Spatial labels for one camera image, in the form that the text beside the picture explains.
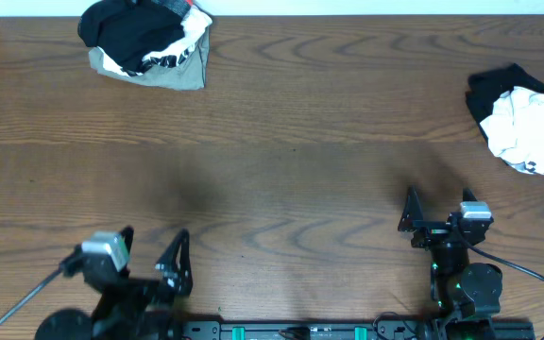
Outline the black shorts red waistband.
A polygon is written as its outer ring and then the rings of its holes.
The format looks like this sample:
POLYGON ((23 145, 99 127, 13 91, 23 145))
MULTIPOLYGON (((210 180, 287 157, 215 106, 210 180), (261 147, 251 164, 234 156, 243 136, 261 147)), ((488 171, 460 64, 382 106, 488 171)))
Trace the black shorts red waistband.
POLYGON ((184 37, 181 22, 188 0, 103 0, 81 15, 77 34, 88 47, 100 47, 131 73, 149 69, 143 57, 184 37))

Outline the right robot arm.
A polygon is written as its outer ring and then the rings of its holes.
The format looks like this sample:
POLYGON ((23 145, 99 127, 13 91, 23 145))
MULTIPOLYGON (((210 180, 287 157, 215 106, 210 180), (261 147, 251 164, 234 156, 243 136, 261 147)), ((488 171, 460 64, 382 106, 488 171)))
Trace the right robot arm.
POLYGON ((445 221, 423 216, 416 189, 407 190, 398 231, 411 246, 431 253, 431 298, 438 314, 416 326, 418 339, 494 339, 491 318, 501 310, 502 272, 494 264, 473 263, 469 252, 485 240, 494 222, 486 203, 463 190, 460 210, 445 221))

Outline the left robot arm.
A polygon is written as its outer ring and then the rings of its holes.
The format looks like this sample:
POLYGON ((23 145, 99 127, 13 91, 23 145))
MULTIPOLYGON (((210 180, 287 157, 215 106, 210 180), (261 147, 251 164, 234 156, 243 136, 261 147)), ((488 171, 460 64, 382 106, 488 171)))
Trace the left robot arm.
POLYGON ((134 229, 97 231, 60 263, 63 276, 82 274, 100 294, 90 314, 67 308, 49 315, 36 340, 172 339, 184 337, 171 307, 191 294, 194 283, 189 231, 178 232, 155 263, 159 280, 132 278, 128 269, 134 229))

